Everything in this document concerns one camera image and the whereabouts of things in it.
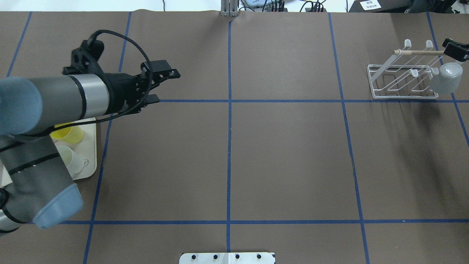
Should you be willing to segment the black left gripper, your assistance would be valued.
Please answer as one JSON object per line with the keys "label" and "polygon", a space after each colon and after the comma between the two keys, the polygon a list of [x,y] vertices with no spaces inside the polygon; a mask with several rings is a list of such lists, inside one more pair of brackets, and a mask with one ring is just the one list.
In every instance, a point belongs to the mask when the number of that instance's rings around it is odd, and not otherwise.
{"label": "black left gripper", "polygon": [[134,76],[126,73],[106,73],[104,80],[110,96],[106,114],[139,113],[143,107],[160,102],[157,95],[150,94],[152,89],[166,80],[180,77],[178,70],[171,68],[166,60],[143,62],[141,73]]}

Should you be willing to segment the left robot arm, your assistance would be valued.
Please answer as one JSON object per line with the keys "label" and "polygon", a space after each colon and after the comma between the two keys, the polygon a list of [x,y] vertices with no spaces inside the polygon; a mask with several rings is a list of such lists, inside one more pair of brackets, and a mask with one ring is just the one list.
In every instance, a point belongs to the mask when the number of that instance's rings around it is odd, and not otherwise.
{"label": "left robot arm", "polygon": [[141,73],[129,75],[79,59],[61,76],[1,80],[1,163],[12,181],[1,188],[1,235],[28,223],[54,227],[84,206],[52,130],[137,113],[159,101],[152,89],[179,77],[166,60],[143,62]]}

